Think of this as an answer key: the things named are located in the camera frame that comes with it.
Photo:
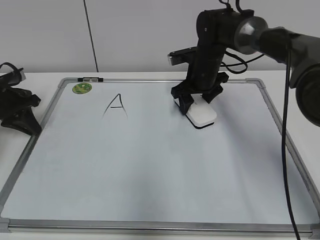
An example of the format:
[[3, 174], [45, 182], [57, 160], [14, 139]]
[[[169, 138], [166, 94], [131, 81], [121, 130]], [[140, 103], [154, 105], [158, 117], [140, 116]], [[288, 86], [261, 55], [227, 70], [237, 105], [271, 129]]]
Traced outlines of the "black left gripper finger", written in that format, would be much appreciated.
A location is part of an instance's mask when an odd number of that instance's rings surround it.
[[42, 127], [35, 118], [31, 107], [22, 110], [21, 127], [22, 132], [27, 135], [39, 135], [42, 132]]
[[4, 128], [10, 128], [22, 132], [26, 135], [30, 135], [30, 130], [28, 129], [26, 124], [24, 122], [19, 121], [18, 119], [6, 118], [2, 120], [0, 125]]

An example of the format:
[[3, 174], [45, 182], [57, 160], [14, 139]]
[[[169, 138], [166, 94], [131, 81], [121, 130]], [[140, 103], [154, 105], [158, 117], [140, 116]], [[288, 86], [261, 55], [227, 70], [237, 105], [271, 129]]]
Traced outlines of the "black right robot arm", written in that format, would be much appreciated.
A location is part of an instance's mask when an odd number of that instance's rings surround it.
[[295, 89], [297, 105], [314, 125], [320, 123], [320, 40], [283, 27], [268, 27], [251, 9], [234, 11], [222, 8], [202, 11], [196, 20], [198, 37], [195, 47], [171, 52], [172, 65], [188, 64], [186, 79], [171, 89], [179, 110], [186, 114], [201, 94], [210, 103], [228, 80], [219, 71], [227, 49], [244, 55], [256, 52], [291, 69], [289, 87]]

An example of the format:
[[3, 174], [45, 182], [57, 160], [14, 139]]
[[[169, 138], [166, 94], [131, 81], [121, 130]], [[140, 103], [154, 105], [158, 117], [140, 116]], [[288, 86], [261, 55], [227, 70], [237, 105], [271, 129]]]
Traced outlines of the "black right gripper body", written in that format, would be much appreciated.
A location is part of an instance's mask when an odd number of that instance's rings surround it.
[[210, 93], [221, 83], [227, 82], [227, 74], [219, 73], [225, 53], [226, 47], [220, 44], [197, 46], [193, 61], [188, 63], [185, 80], [171, 89], [173, 98], [185, 94]]

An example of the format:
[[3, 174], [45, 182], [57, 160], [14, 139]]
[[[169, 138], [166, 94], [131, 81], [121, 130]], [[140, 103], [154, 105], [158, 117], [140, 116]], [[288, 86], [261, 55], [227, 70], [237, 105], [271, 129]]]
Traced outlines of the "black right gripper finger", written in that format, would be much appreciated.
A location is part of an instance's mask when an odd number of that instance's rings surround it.
[[222, 86], [217, 86], [214, 88], [211, 92], [203, 93], [202, 98], [210, 104], [212, 100], [217, 97], [219, 94], [223, 92], [223, 87]]
[[179, 110], [182, 115], [186, 115], [194, 99], [191, 94], [182, 94], [178, 97]]

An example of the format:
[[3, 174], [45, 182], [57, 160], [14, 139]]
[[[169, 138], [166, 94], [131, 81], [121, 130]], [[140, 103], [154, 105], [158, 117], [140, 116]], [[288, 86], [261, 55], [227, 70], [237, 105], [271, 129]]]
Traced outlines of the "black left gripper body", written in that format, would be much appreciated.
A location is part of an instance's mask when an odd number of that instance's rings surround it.
[[30, 90], [14, 87], [0, 88], [0, 122], [4, 119], [21, 121], [23, 109], [38, 107], [41, 99]]

